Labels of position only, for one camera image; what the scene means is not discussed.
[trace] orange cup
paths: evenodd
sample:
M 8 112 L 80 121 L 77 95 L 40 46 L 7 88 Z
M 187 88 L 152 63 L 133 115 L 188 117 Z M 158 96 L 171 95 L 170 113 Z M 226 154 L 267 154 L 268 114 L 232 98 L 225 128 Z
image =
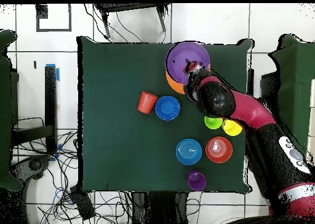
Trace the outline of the orange cup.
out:
M 158 97 L 156 97 L 155 95 L 142 91 L 138 110 L 144 114 L 150 114 L 157 99 Z

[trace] floor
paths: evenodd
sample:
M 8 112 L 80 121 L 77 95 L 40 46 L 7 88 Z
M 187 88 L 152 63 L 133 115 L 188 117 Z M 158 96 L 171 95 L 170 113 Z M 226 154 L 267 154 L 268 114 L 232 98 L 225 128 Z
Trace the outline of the floor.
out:
M 315 40 L 315 7 L 314 4 L 172 4 L 165 16 L 166 33 L 159 23 L 155 8 L 139 9 L 128 12 L 110 14 L 109 24 L 114 42 L 123 42 L 123 36 L 129 42 L 138 42 L 133 34 L 126 31 L 118 21 L 144 42 L 178 42 L 197 40 L 208 44 L 236 44 L 244 38 L 252 38 L 255 47 L 252 50 L 252 68 L 255 70 L 254 95 L 260 95 L 260 77 L 276 70 L 273 61 L 267 53 L 276 50 L 280 35 L 294 33 L 304 41 Z M 60 70 L 60 80 L 57 81 L 58 97 L 58 134 L 75 132 L 77 124 L 78 105 L 78 68 L 76 36 L 88 36 L 95 41 L 106 42 L 100 16 L 92 10 L 91 4 L 71 5 L 72 32 L 36 32 L 36 13 L 34 5 L 0 5 L 0 29 L 14 30 L 18 39 L 8 48 L 8 56 L 12 66 L 20 74 L 18 89 L 19 118 L 44 117 L 44 66 L 56 64 Z M 68 5 L 49 4 L 48 19 L 41 19 L 41 28 L 68 28 Z M 40 119 L 20 121 L 19 128 L 40 126 Z M 61 136 L 58 143 L 65 141 Z M 17 162 L 23 155 L 31 154 L 23 147 L 14 150 Z M 63 149 L 76 151 L 72 141 Z M 70 186 L 76 184 L 77 161 L 72 160 L 72 168 L 67 169 Z M 49 169 L 54 176 L 56 186 L 61 186 L 60 168 L 51 161 Z M 39 224 L 43 213 L 52 205 L 56 189 L 52 184 L 52 175 L 45 171 L 42 179 L 32 180 L 28 188 L 27 208 L 30 224 Z M 188 216 L 189 224 L 224 224 L 232 220 L 258 215 L 267 215 L 268 208 L 259 193 L 254 177 L 249 172 L 248 183 L 253 191 L 248 194 L 237 193 L 190 193 L 189 198 L 199 201 L 201 208 L 198 214 Z M 123 208 L 117 206 L 120 201 L 117 193 L 94 192 L 91 200 L 100 215 L 122 214 Z M 111 199 L 104 205 L 104 200 Z M 196 200 L 188 202 L 187 211 L 193 213 L 199 207 Z M 125 224 L 125 217 L 119 218 L 120 224 Z M 70 224 L 69 221 L 58 221 L 56 224 Z M 81 219 L 73 224 L 109 224 L 103 218 L 96 217 L 91 223 Z

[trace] purple bowl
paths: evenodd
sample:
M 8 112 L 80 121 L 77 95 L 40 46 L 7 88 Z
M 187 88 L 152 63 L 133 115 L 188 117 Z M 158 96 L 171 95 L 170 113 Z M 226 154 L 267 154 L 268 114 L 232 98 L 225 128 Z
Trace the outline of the purple bowl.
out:
M 187 75 L 184 68 L 189 61 L 199 61 L 205 68 L 210 64 L 210 57 L 205 48 L 193 41 L 184 41 L 176 44 L 169 50 L 165 59 L 165 68 L 169 76 L 181 84 L 187 84 Z

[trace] green cup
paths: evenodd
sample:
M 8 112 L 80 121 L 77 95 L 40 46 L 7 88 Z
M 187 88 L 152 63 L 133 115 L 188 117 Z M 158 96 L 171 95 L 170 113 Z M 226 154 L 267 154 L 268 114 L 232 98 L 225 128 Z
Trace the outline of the green cup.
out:
M 209 118 L 207 116 L 204 117 L 204 123 L 209 129 L 218 129 L 221 127 L 222 122 L 222 118 Z

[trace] blue bowl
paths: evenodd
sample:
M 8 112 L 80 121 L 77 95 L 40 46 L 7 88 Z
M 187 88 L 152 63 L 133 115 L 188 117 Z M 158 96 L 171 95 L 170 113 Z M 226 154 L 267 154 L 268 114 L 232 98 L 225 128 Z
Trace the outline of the blue bowl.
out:
M 155 104 L 155 112 L 162 120 L 173 120 L 180 113 L 180 104 L 174 97 L 161 97 Z
M 176 157 L 184 165 L 197 163 L 201 155 L 201 145 L 193 139 L 184 139 L 176 146 Z

